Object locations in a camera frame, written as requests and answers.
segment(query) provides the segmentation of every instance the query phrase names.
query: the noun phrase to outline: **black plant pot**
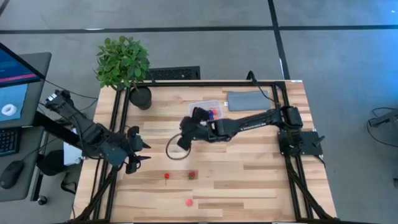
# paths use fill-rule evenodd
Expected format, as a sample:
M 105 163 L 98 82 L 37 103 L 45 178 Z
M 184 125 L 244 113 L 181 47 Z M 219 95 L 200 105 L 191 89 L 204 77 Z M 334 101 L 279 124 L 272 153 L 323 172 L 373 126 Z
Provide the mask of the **black plant pot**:
M 152 105 L 152 93 L 148 87 L 140 86 L 133 88 L 130 92 L 130 102 L 140 108 L 141 110 L 147 110 Z

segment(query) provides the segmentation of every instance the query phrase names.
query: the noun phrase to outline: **white cylinder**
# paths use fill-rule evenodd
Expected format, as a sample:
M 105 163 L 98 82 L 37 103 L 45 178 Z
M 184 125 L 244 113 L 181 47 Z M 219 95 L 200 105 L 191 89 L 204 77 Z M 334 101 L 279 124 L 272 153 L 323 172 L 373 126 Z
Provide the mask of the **white cylinder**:
M 2 109 L 1 109 L 1 113 L 6 115 L 6 116 L 12 116 L 16 112 L 17 112 L 17 107 L 12 105 L 12 104 L 3 106 Z

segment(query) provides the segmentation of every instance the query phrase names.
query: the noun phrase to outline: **gray towel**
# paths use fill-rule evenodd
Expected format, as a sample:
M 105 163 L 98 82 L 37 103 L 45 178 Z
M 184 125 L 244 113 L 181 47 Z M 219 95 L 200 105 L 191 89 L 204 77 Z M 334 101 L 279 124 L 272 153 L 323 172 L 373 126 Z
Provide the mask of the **gray towel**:
M 263 90 L 263 92 L 268 96 L 268 91 Z M 260 91 L 229 91 L 226 99 L 230 111 L 268 110 L 271 108 L 269 100 Z

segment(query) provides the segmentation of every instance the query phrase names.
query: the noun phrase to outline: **black cable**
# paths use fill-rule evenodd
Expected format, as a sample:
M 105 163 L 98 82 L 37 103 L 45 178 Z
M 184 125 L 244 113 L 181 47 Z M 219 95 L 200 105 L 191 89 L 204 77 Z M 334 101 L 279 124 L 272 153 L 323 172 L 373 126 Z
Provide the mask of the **black cable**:
M 45 145 L 43 145 L 43 146 L 40 146 L 40 147 L 38 147 L 37 149 L 35 149 L 35 150 L 33 150 L 32 152 L 30 152 L 30 153 L 28 153 L 28 154 L 26 154 L 26 156 L 23 158 L 23 159 L 21 159 L 22 161 L 24 160 L 24 159 L 26 159 L 26 157 L 28 157 L 29 155 L 31 155 L 33 152 L 35 152 L 35 151 L 40 151 L 44 146 L 46 146 L 46 145 L 48 145 L 48 144 L 50 144 L 51 142 L 54 142 L 55 140 L 57 140 L 58 138 L 56 138 L 56 139 L 53 139 L 53 140 L 51 140 L 50 142 L 48 142 L 47 144 L 45 144 Z
M 313 156 L 315 156 L 315 158 L 317 158 L 319 161 L 321 161 L 323 166 L 326 167 L 325 161 L 323 161 L 323 159 L 319 155 L 313 155 Z
M 94 190 L 95 190 L 95 185 L 97 184 L 97 175 L 98 175 L 98 169 L 100 168 L 100 162 L 101 162 L 101 159 L 98 159 L 97 166 L 95 167 L 94 184 L 93 184 L 93 190 L 91 190 L 90 201 L 92 201 L 92 199 L 94 197 Z
M 371 125 L 371 121 L 374 120 L 374 119 L 375 119 L 375 118 L 369 119 L 368 122 L 366 123 L 366 129 L 368 130 L 369 135 L 370 135 L 375 141 L 377 141 L 377 142 L 379 142 L 379 143 L 381 143 L 381 144 L 385 144 L 385 145 L 387 145 L 387 146 L 392 146 L 392 147 L 398 147 L 398 146 L 393 145 L 393 144 L 389 144 L 389 143 L 382 142 L 382 141 L 376 139 L 376 138 L 372 135 L 372 133 L 371 133 L 370 130 L 369 130 L 369 127 L 370 127 L 370 125 Z
M 248 74 L 248 75 L 251 76 L 252 83 L 253 83 L 254 85 L 257 85 L 257 87 L 259 88 L 259 90 L 261 91 L 262 95 L 263 95 L 265 98 L 267 98 L 268 100 L 271 100 L 271 101 L 274 102 L 275 104 L 278 104 L 278 105 L 279 105 L 279 103 L 276 103 L 275 100 L 269 98 L 269 97 L 262 91 L 259 82 L 257 81 L 257 79 L 256 79 L 255 76 L 254 76 L 254 72 L 253 72 L 253 71 L 249 71 L 249 74 Z
M 181 158 L 175 158 L 175 157 L 171 157 L 170 156 L 170 154 L 169 154 L 169 145 L 170 145 L 170 143 L 173 141 L 173 139 L 175 139 L 176 137 L 178 137 L 178 136 L 180 136 L 181 135 L 181 133 L 178 133 L 178 134 L 176 134 L 175 136 L 173 136 L 172 138 L 170 138 L 170 140 L 168 141 L 168 143 L 167 143 L 167 145 L 166 145 L 166 156 L 169 158 L 169 159 L 172 159 L 172 160 L 182 160 L 182 159 L 185 159 L 185 158 L 187 158 L 188 156 L 189 156 L 189 154 L 191 153 L 191 147 L 189 147 L 189 149 L 188 149 L 188 152 L 187 152 L 187 154 L 185 155 L 185 156 L 183 156 L 183 157 L 181 157 Z
M 84 97 L 84 98 L 89 98 L 89 99 L 95 99 L 95 100 L 98 100 L 98 98 L 97 98 L 97 97 L 91 97 L 91 96 L 85 96 L 85 95 L 81 95 L 81 94 L 78 94 L 78 93 L 72 92 L 72 91 L 70 91 L 70 90 L 67 90 L 67 89 L 65 89 L 65 88 L 62 88 L 62 87 L 60 87 L 60 86 L 58 86 L 58 85 L 56 85 L 56 84 L 54 84 L 54 83 L 52 83 L 52 82 L 50 82 L 50 81 L 48 81 L 48 80 L 44 80 L 44 81 L 46 81 L 46 82 L 48 82 L 49 84 L 51 84 L 51 85 L 53 85 L 53 86 L 56 86 L 56 87 L 58 87 L 58 88 L 61 88 L 61 89 L 63 89 L 63 90 L 66 90 L 66 91 L 69 91 L 70 93 L 73 93 L 73 94 L 75 94 L 75 95 L 78 95 L 78 96 L 81 96 L 81 97 Z
M 94 100 L 90 105 L 88 105 L 87 107 L 83 108 L 83 109 L 78 109 L 79 111 L 83 111 L 83 110 L 87 110 L 89 107 L 93 106 L 95 104 L 95 102 L 97 102 L 97 100 Z
M 76 213 L 75 213 L 75 208 L 73 208 L 74 204 L 72 204 L 72 213 L 73 213 L 73 219 L 76 219 Z
M 77 119 L 75 118 L 75 115 L 73 114 L 73 113 L 71 113 L 71 117 L 72 117 L 72 119 L 74 119 L 75 120 L 75 123 L 76 123 L 76 132 L 78 133 L 78 136 L 79 136 L 79 140 L 80 140 L 80 144 L 81 144 L 81 150 L 87 155 L 87 157 L 89 157 L 90 159 L 95 159 L 95 160 L 99 160 L 99 159 L 101 159 L 101 158 L 94 158 L 94 157 L 92 157 L 91 155 L 89 155 L 88 153 L 87 153 L 87 151 L 86 151 L 86 149 L 85 149 L 85 145 L 83 144 L 83 137 L 81 136 L 81 128 L 80 128 L 80 125 L 79 125 L 79 123 L 77 122 Z
M 119 168 L 118 168 L 118 172 L 123 168 L 123 164 L 125 164 L 126 162 L 123 162 L 120 166 L 119 166 Z
M 124 128 L 129 128 L 129 129 L 130 129 L 130 126 L 128 126 L 128 125 L 124 125 Z
M 387 108 L 387 107 L 381 107 L 381 108 L 374 108 L 372 110 L 372 114 L 378 118 L 378 115 L 375 113 L 376 110 L 381 110 L 381 109 L 385 109 L 385 110 L 396 110 L 397 108 Z

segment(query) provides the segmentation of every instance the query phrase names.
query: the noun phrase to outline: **wooden tabletop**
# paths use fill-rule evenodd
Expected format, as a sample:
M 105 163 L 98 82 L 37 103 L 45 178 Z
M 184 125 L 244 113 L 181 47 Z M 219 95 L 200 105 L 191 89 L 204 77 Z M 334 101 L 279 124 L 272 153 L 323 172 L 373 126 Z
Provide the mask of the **wooden tabletop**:
M 291 106 L 297 106 L 303 129 L 314 125 L 302 82 L 286 81 Z M 262 87 L 272 96 L 271 88 Z M 189 104 L 219 100 L 225 118 L 242 118 L 260 111 L 230 112 L 224 106 L 228 91 L 255 91 L 256 87 L 150 87 L 152 106 L 141 111 L 129 104 L 128 126 L 139 126 L 140 135 L 152 149 L 139 153 L 152 159 L 142 162 L 131 175 L 119 172 L 113 203 L 112 222 L 270 222 L 293 221 L 294 212 L 284 158 L 277 143 L 278 128 L 266 126 L 239 133 L 230 142 L 208 144 L 195 141 L 191 154 L 173 161 L 165 155 L 165 145 L 179 133 L 179 123 L 188 115 Z M 115 92 L 101 90 L 95 121 L 109 126 Z M 118 123 L 124 94 L 118 113 Z M 170 149 L 178 150 L 172 141 Z M 302 156 L 308 189 L 327 213 L 336 216 L 323 164 L 313 156 Z M 85 161 L 75 199 L 76 214 L 88 205 L 96 161 Z M 188 173 L 194 171 L 194 179 Z M 298 190 L 302 216 L 302 194 Z M 101 215 L 107 195 L 103 199 Z M 186 206 L 186 199 L 193 205 Z

